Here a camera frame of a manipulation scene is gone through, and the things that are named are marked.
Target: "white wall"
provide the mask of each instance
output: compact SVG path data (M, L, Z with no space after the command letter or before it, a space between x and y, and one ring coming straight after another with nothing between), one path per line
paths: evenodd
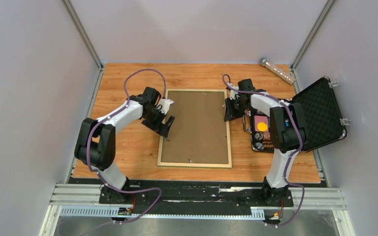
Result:
M96 76L61 1L0 1L0 236L38 234Z
M292 63L326 0L72 0L103 63Z
M339 0L298 68L303 88L323 75L339 80L337 99L352 120L348 137L321 148L356 235L378 235L378 1Z

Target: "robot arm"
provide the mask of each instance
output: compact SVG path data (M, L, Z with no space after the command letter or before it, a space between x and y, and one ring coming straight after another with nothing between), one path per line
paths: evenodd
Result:
M108 184L122 189L126 177L113 163L116 152L115 136L132 121L143 119L143 125L167 137L174 117L170 116L166 123L163 123L163 120L172 104L172 100L161 98L160 93L154 88L146 87L143 94L131 96L128 104L125 102L111 113L97 119L86 118L80 128L74 156L87 165L87 141L90 131L98 122L107 118L93 134L94 138L99 137L99 141L92 141L90 145L91 168Z
M231 95L225 100L226 112L224 120L233 120L245 115L245 110L257 109L270 117L270 137L273 146L275 147L272 166L269 173L264 180L264 188L268 188L268 192L277 192L279 189L287 190L287 183L284 179L284 170L286 163L291 157L291 162L287 166L286 176L289 176L293 160L296 153L292 153L299 147L297 135L293 129L293 125L288 118L287 112L290 112L294 118L295 124L300 132L302 141L306 141L307 128L305 122L305 115L300 104L290 104L286 101L281 101L289 107L286 111L285 107L279 101L267 97L268 93L262 89L256 90L251 79L242 80L238 86L230 85L239 91L259 92L259 94L238 93L231 90Z

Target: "cable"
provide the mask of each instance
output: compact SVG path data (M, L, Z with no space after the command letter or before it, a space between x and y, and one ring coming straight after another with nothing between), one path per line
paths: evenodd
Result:
M126 83L128 82L129 79L131 79L134 75L142 72L142 71L154 71L156 72L157 74L159 74L161 76L161 78L163 79L163 98L166 97L166 79L164 78L163 74L161 74L158 70L156 69L151 69L151 68L145 68L145 69L140 69L140 70L137 70L135 71L134 73L132 73L131 75L129 75L125 80L124 80L124 91L125 91L125 94L126 94L126 105L121 107L118 111L114 112L113 114L111 114L111 117L119 114L120 112L122 112L123 110L125 110L127 107L128 107L128 104L129 104L129 93L128 93L128 90L126 89ZM160 196L161 196L161 189L160 188L157 188L157 187L154 187L154 188L148 188L148 189L142 189L142 190L135 190L135 191L123 191L121 189L118 189L112 185L110 185L100 174L97 170L93 170L92 167L91 167L91 155L90 155L90 151L91 151L91 142L92 142L92 136L95 132L95 130L104 122L106 122L108 120L108 117L100 120L91 130L91 132L89 133L89 137L88 137L88 143L87 143L87 146L86 146L86 162L88 164L88 168L91 172L96 172L98 177L102 180L102 182L109 188L117 191L117 192L120 192L120 193L127 193L127 194L134 194L134 193L143 193L143 192L149 192L149 191L154 191L154 190L157 190L158 191L158 196L157 198L154 200L154 202L145 210L143 211L141 214L139 214L137 217L134 217L130 220L126 220L126 221L120 221L119 224L125 224L125 223L131 223L131 222L134 222L136 220L138 220L139 218L141 218L144 214L146 214L156 203L157 201L160 199ZM106 222L106 223L103 223L103 224L100 224L92 229L90 229L89 231L81 234L80 236L84 236L84 235L87 235L88 233L100 228L100 227L103 227L105 225L109 225L109 224L113 224L115 223L116 221L112 222L112 221L109 221L109 222Z
M280 219L283 217L283 209L284 209L283 198L281 199L281 203L282 203L281 209L280 209L279 211L276 212L278 215L281 215L281 216L279 217Z
M228 80L231 81L230 76L229 76L228 74L223 74L223 75L222 75L222 81L224 82L225 86L227 86L227 88L229 88L230 90L233 90L233 91L238 92L238 93L257 94L257 95L261 95L261 96L268 97L268 98L270 98L270 99L272 99L272 100L278 102L278 103L281 104L282 106L284 106L284 108L286 109L286 111L289 111L289 107L288 107L284 102L281 102L279 99L277 99L277 98L275 98L275 97L273 97L273 96L271 96L271 95L268 95L268 94L265 94L265 93L262 93L262 92L255 92L255 91L240 91L240 90L237 90L237 89L231 87L231 86L225 81L225 77L228 77ZM283 223L283 224L278 224L278 225L277 225L278 227L285 226L285 225L289 224L290 222L292 222L293 219L295 219L295 217L298 215L298 212L299 212L299 210L300 210L300 208L301 208L301 206L302 206L302 203L303 203L303 201L304 201L304 197L305 197L305 188L304 188L304 186L302 186L302 185L300 185L300 184L297 184L297 183L291 183L291 182L289 182L289 180L287 180L287 176L286 176L287 169L288 169L288 166L289 166L289 164L290 164L290 162L291 162L291 160L292 160L293 155L295 155L296 153L300 152L300 150L301 150L302 147L303 147L302 138L301 138L301 135L299 134L299 130L298 130L298 128L296 127L295 121L293 120L292 114L291 114L290 112L287 112L287 115L289 116L289 120L290 120L290 122L292 123L292 126L293 126L293 129L295 130L296 136L298 137L298 140L299 140L299 147L298 147L297 150L295 150L294 152L292 152L292 153L289 155L289 157L288 157L288 159L287 159L287 162L286 162L286 165L285 165L285 167L284 167L283 178L284 178L284 180L286 181L286 183L287 183L288 185L291 185L291 186L294 186L294 187L300 187L300 188L302 188L302 196L301 196L301 200L300 200L300 202L299 202L299 204L298 204L298 208L297 208L297 210L295 211L295 213L294 213L294 215L292 216L292 218L290 218L288 221L286 221L286 222Z
M132 196L133 199L132 199L132 210L135 210L135 205L137 204L137 197L136 196Z
M243 115L243 131L247 132L249 129L246 129L246 115Z

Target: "yellow sticker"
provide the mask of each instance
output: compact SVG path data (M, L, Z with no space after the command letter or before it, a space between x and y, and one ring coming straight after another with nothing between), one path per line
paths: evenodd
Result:
M267 125L264 122L260 122L257 124L257 129L261 132L264 132L267 130Z

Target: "brown board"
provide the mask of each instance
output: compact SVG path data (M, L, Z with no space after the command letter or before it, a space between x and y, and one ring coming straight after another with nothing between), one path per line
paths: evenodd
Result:
M231 168L226 90L170 89L167 98L174 101L168 116L175 120L168 138L160 138L157 165Z

